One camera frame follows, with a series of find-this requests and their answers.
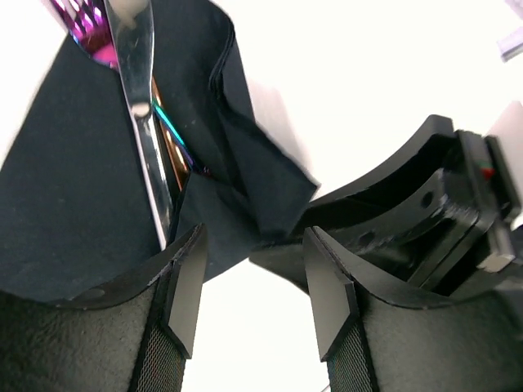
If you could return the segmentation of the black paper napkin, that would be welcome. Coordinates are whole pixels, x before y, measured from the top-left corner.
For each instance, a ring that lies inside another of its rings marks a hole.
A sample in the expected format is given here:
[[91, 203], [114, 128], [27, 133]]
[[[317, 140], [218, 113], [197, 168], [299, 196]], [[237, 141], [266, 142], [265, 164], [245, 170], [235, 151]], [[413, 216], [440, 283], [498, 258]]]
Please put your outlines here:
[[[229, 16], [209, 1], [155, 1], [163, 104], [209, 174], [175, 199], [176, 236], [208, 231], [212, 279], [287, 236], [316, 185], [253, 117]], [[71, 298], [159, 251], [118, 75], [64, 40], [1, 170], [1, 288]]]

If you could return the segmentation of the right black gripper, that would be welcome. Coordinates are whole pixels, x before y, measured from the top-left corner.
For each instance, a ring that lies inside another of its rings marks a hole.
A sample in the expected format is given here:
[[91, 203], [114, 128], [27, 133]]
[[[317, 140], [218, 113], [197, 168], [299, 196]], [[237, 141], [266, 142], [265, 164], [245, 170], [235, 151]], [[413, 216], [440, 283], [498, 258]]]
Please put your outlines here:
[[389, 159], [313, 201], [288, 238], [262, 244], [250, 260], [305, 288], [302, 238], [317, 226], [407, 283], [465, 298], [518, 272], [518, 213], [501, 140], [432, 115]]

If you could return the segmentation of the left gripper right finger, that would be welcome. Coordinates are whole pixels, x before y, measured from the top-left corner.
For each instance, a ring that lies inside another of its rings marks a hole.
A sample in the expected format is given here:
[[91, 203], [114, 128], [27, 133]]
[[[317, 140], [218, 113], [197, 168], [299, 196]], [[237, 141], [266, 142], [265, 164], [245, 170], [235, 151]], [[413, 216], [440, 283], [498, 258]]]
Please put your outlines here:
[[456, 301], [304, 233], [320, 359], [334, 391], [519, 391], [522, 277]]

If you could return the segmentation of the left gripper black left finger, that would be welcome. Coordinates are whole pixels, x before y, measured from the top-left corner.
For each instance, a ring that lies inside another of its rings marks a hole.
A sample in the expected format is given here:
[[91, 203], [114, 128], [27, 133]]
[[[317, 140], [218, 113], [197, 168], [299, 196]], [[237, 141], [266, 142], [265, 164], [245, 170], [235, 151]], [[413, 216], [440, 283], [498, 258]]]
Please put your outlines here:
[[207, 258], [199, 225], [74, 298], [39, 302], [3, 292], [2, 390], [180, 390]]

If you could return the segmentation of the iridescent fork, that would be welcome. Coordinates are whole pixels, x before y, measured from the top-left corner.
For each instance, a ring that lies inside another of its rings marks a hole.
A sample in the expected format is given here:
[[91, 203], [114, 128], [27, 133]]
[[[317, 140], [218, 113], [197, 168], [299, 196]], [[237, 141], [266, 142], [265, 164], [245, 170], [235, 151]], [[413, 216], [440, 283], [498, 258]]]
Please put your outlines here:
[[[102, 1], [49, 2], [73, 40], [95, 62], [118, 70], [118, 61], [110, 32], [109, 22]], [[159, 125], [168, 157], [179, 182], [189, 172], [209, 175], [209, 170], [193, 156], [187, 143], [166, 113], [156, 81], [152, 82], [154, 116]]]

